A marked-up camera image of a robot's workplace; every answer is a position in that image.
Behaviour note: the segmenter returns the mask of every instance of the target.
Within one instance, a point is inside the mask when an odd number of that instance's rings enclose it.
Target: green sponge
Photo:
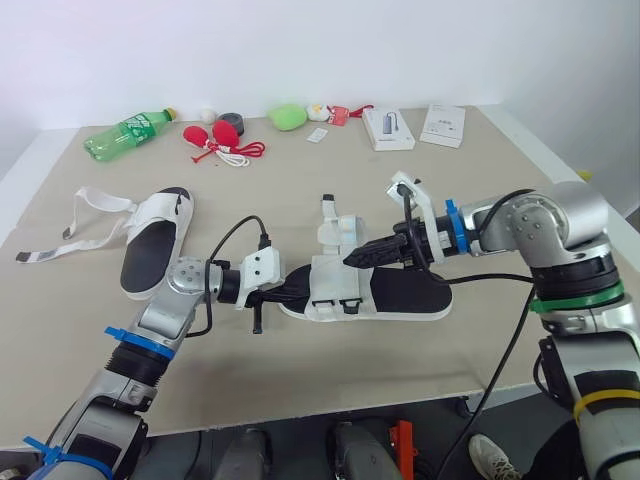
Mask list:
[[[275,127],[283,132],[298,128],[307,121],[307,111],[293,104],[282,105],[281,107],[269,110],[267,115]]]

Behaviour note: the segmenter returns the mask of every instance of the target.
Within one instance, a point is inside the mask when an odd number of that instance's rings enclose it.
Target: yellow tape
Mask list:
[[[599,402],[600,400],[612,400],[616,398],[630,398],[632,400],[640,400],[640,392],[636,390],[611,389],[600,390],[582,397],[573,407],[573,418],[580,423],[580,414],[588,405]]]

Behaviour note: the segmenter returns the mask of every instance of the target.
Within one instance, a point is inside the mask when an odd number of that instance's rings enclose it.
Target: beige tabletop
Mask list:
[[[424,115],[405,112],[416,136]],[[80,130],[0,249],[0,448],[20,445],[26,434],[46,438],[116,346],[104,328],[126,328],[142,308],[120,290],[123,244],[43,264],[14,261],[20,250],[62,243],[72,195],[82,185],[138,201],[168,186],[186,187],[196,208],[183,253],[199,257],[208,256],[238,219],[259,214],[291,270],[320,251],[323,193],[335,194],[339,213],[362,216],[375,238],[402,219],[385,194],[400,169],[422,179],[440,212],[450,197],[464,204],[548,183],[474,108],[467,111],[459,149],[417,142],[413,151],[374,152],[356,119],[345,127],[322,125],[327,137],[307,142],[317,126],[281,133],[268,120],[248,120],[243,142],[262,140],[268,149],[244,169],[215,156],[193,164],[195,149],[182,141],[179,124],[112,163],[97,163],[82,149],[82,141],[101,128]],[[88,221],[78,238],[100,238],[114,221],[82,213]],[[220,257],[239,261],[256,248],[256,237],[256,228],[246,227]],[[616,259],[627,289],[638,295],[637,272],[620,255]],[[452,258],[434,270],[446,277],[527,273],[516,253]],[[267,305],[263,335],[251,334],[250,311],[216,305],[212,333],[184,342],[145,417],[151,432],[160,434],[478,391],[496,367],[528,288],[509,281],[455,286],[450,315],[432,323],[314,324]],[[194,328],[203,321],[201,307]],[[531,381],[542,336],[530,315],[500,385]]]

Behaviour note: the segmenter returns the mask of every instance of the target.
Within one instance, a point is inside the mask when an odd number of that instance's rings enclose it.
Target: product box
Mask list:
[[[429,105],[421,142],[458,148],[462,143],[465,109],[449,105]]]
[[[376,152],[413,150],[416,144],[397,108],[365,108],[362,121]]]

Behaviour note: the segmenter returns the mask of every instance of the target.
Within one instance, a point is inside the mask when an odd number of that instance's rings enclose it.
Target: blue zip tie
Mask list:
[[[116,340],[120,340],[121,342],[131,343],[132,345],[137,345],[138,347],[142,347],[151,352],[162,355],[169,360],[172,360],[176,354],[176,352],[171,350],[169,347],[165,347],[164,345],[160,345],[153,340],[149,340],[148,338],[144,338],[134,333],[128,332],[123,328],[107,327],[104,333],[106,333],[107,335],[111,335],[113,338],[115,338]]]
[[[453,225],[453,233],[456,236],[456,245],[458,247],[458,253],[467,253],[469,251],[469,243],[467,242],[467,235],[460,221],[460,212],[456,207],[453,199],[450,198],[445,202],[447,207],[447,214]]]
[[[105,476],[107,480],[113,480],[113,472],[111,471],[111,469],[98,460],[85,457],[84,455],[62,453],[61,447],[48,447],[47,445],[45,445],[44,443],[40,443],[33,437],[24,437],[24,442],[44,454],[45,465],[53,465],[60,462],[82,463],[98,470],[100,473],[102,473],[102,475]]]

